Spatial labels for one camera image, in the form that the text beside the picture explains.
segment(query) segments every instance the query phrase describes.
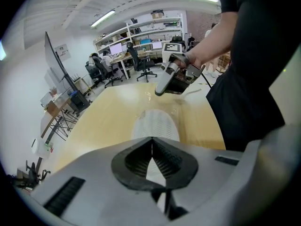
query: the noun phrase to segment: brick wall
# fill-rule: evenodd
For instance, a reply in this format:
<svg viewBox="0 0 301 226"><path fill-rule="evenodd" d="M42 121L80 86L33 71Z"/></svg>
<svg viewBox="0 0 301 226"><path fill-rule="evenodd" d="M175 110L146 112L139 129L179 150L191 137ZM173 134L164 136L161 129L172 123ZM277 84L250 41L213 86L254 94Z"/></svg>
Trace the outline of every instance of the brick wall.
<svg viewBox="0 0 301 226"><path fill-rule="evenodd" d="M188 34L201 41L207 30L211 29L212 23L218 23L221 18L221 14L212 15L203 12L186 11L187 17L187 30Z"/></svg>

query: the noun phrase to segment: white bucket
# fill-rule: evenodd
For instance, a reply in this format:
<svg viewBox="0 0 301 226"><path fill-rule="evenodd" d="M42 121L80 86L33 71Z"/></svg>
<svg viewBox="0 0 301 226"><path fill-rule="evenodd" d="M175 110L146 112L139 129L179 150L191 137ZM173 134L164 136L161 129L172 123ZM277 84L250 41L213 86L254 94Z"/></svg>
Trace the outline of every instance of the white bucket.
<svg viewBox="0 0 301 226"><path fill-rule="evenodd" d="M46 146L41 140L35 139L32 144L32 153L41 158L47 159L50 155L50 148Z"/></svg>

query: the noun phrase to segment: white ceiling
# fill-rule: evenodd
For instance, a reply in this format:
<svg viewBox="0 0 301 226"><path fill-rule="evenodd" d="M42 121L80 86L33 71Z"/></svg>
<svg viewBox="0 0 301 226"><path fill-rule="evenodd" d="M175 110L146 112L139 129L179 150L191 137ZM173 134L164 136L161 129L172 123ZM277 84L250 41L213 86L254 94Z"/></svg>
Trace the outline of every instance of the white ceiling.
<svg viewBox="0 0 301 226"><path fill-rule="evenodd" d="M91 29L94 21L112 9L116 14L101 23L98 31L159 8L219 12L216 4L189 0L27 0L4 35L3 46L27 49L43 40L45 31L60 27Z"/></svg>

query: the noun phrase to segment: office chair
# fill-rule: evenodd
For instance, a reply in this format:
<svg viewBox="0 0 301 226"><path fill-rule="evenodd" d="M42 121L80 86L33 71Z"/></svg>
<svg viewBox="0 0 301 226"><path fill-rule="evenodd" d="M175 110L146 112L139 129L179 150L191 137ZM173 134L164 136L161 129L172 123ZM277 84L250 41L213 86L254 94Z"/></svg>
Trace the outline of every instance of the office chair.
<svg viewBox="0 0 301 226"><path fill-rule="evenodd" d="M114 81L121 81L121 82L123 81L121 78L118 77L114 78L114 72L116 72L118 68L113 69L112 66L111 68L109 68L106 64L106 61L105 60L100 61L99 57L96 55L92 55L92 58L94 60L95 66L99 69L102 76L105 79L109 80L109 82L104 85L104 88L107 88L108 84L112 84L113 86Z"/></svg>
<svg viewBox="0 0 301 226"><path fill-rule="evenodd" d="M133 43L128 42L127 43L127 50L129 51L129 53L131 54L131 56L133 57L133 61L134 61L134 69L136 71L143 71L143 73L141 73L141 75L137 78L137 81L139 78L145 76L146 77L146 82L148 83L148 79L147 79L147 75L154 75L155 77L157 77L157 74L153 73L152 71L147 72L147 70L150 70L149 67L155 66L155 62L154 61L147 61L147 59L149 59L150 57L144 57L144 58L139 58L137 55L137 52L135 51L135 49L133 48Z"/></svg>
<svg viewBox="0 0 301 226"><path fill-rule="evenodd" d="M172 40L170 41L170 43L179 43L179 44L182 44L182 47L184 46L184 48L186 48L185 41L182 39L181 36L172 37Z"/></svg>
<svg viewBox="0 0 301 226"><path fill-rule="evenodd" d="M94 66L90 66L88 61L85 65L85 68L88 71L90 78L92 79L92 81L96 87L100 82L104 84L102 75L100 74L100 71L98 70L98 68L96 68Z"/></svg>

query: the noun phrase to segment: sign on wall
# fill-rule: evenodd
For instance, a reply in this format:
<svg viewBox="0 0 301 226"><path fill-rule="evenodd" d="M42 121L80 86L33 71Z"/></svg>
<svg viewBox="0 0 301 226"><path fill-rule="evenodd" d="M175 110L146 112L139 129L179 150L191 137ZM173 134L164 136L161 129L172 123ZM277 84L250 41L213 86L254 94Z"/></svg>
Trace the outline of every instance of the sign on wall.
<svg viewBox="0 0 301 226"><path fill-rule="evenodd" d="M58 56L60 57L61 61L71 58L71 55L69 53L69 50L68 50L66 44L56 47L55 50L56 50Z"/></svg>

